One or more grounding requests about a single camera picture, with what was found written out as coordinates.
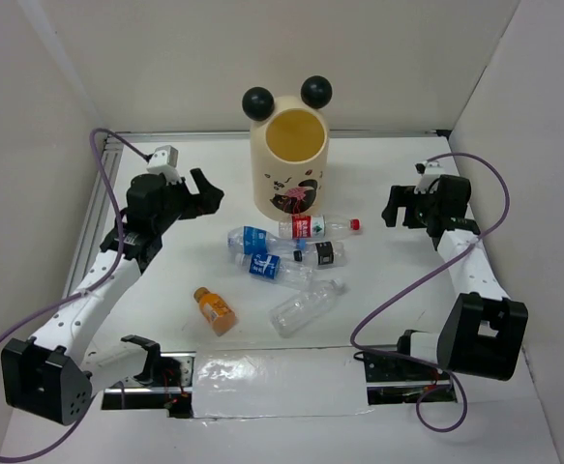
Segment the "blue label white cap bottle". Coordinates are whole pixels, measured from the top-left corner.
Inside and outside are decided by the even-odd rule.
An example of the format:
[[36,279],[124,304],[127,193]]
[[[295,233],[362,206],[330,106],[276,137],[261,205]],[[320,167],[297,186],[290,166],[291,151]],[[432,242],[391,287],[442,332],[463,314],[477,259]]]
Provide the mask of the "blue label white cap bottle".
[[252,278],[294,290],[306,290],[314,281],[312,268],[274,254],[237,253],[234,264]]

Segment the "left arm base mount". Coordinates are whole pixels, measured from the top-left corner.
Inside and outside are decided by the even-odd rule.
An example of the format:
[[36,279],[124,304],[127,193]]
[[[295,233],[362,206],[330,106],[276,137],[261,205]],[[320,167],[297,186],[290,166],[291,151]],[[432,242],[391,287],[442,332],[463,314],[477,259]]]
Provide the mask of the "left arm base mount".
[[138,335],[121,338],[146,353],[143,367],[104,391],[105,411],[160,410],[173,419],[193,417],[192,353],[163,353],[158,342]]

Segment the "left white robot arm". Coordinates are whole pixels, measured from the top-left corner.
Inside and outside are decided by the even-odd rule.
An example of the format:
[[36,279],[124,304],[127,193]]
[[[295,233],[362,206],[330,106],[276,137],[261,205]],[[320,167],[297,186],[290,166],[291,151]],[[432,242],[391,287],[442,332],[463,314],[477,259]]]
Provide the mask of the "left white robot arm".
[[106,352],[89,345],[111,310],[162,249],[163,233],[178,220],[214,214],[224,193],[203,172],[183,179],[141,174],[127,190],[127,205],[106,235],[86,278],[43,326],[25,340],[11,339],[1,353],[7,403],[62,425],[78,421],[92,397],[132,377],[142,386],[162,377],[159,343],[126,335]]

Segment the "orange juice bottle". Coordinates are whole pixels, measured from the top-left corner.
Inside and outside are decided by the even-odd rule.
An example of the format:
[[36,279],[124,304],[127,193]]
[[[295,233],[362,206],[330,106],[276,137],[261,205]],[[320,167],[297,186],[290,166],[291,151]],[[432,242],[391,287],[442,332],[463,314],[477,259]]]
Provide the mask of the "orange juice bottle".
[[230,331],[237,322],[235,312],[226,301],[206,287],[199,287],[193,293],[200,313],[208,322],[210,328],[217,336],[222,336]]

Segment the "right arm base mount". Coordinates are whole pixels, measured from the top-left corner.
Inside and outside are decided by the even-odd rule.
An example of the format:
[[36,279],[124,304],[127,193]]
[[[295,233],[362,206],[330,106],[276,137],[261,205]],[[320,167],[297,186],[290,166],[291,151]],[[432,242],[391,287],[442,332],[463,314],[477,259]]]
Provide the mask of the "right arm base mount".
[[358,351],[353,359],[363,368],[368,404],[414,404],[426,392],[424,402],[456,402],[456,391],[450,376],[423,364],[379,357]]

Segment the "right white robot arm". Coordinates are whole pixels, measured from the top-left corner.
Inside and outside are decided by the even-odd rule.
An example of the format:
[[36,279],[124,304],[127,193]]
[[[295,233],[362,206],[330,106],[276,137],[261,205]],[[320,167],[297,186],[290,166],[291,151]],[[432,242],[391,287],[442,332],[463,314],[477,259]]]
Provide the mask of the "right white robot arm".
[[382,217],[396,225],[424,229],[443,261],[468,250],[449,269],[455,292],[453,308],[440,333],[407,330],[399,338],[394,367],[405,379],[417,378],[429,363],[466,375],[509,380],[516,369],[528,320],[523,303],[508,296],[496,280],[480,228],[466,210],[470,182],[459,176],[428,175],[417,187],[393,186]]

